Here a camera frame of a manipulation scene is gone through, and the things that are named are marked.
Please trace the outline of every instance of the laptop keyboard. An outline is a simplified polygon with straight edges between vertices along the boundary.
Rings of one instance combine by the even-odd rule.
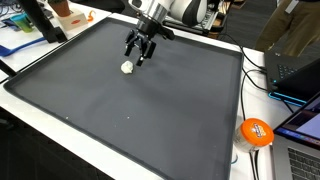
[[[320,180],[320,159],[288,148],[293,180]]]
[[[293,74],[297,71],[298,69],[295,69],[295,68],[291,68],[291,67],[288,67],[288,66],[285,66],[285,65],[281,65],[281,64],[278,64],[278,71],[279,71],[279,76],[280,76],[280,79],[283,79],[284,77],[290,75],[290,74]]]

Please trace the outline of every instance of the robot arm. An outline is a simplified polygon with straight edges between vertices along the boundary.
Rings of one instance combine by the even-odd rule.
[[[174,39],[173,31],[162,26],[167,15],[188,26],[195,26],[203,20],[207,10],[207,0],[129,0],[129,4],[141,16],[136,29],[132,29],[125,40],[125,55],[129,56],[132,48],[138,47],[138,66],[142,65],[144,59],[152,57],[156,43],[151,39],[157,33],[164,39]]]

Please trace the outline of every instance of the gray tray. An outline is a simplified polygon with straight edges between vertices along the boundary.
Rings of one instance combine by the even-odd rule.
[[[5,88],[165,179],[228,179],[242,55],[156,36],[152,59],[125,75],[131,28],[106,19]]]

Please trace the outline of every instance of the floor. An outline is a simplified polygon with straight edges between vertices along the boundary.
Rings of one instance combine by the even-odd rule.
[[[135,11],[122,0],[123,14],[135,17]],[[241,9],[231,9],[224,33],[242,46],[252,48],[264,24],[276,8],[275,1],[247,0]],[[222,41],[233,43],[228,37]],[[281,50],[280,41],[273,49]],[[320,43],[309,46],[302,57],[320,57]],[[109,176],[53,142],[32,127],[4,112],[0,119],[10,119],[15,128],[7,130],[0,124],[0,179],[1,180],[110,180]]]

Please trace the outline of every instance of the laptop screen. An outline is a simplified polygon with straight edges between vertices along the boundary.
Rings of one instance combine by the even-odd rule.
[[[275,133],[320,148],[320,93],[281,124]]]

